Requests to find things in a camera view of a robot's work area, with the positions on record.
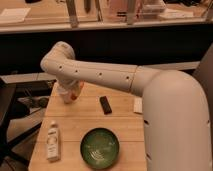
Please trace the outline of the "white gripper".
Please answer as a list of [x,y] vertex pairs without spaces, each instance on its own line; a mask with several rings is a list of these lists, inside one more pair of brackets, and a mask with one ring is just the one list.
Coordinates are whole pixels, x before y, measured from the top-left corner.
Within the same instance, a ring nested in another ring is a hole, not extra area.
[[84,83],[79,80],[58,80],[57,91],[59,94],[73,93],[79,95]]

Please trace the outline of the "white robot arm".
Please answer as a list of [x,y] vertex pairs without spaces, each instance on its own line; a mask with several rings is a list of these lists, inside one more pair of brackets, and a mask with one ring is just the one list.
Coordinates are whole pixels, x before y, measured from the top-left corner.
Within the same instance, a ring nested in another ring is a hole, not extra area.
[[66,89],[79,80],[141,97],[147,171],[213,171],[208,100],[192,76],[178,70],[78,61],[63,41],[40,66]]

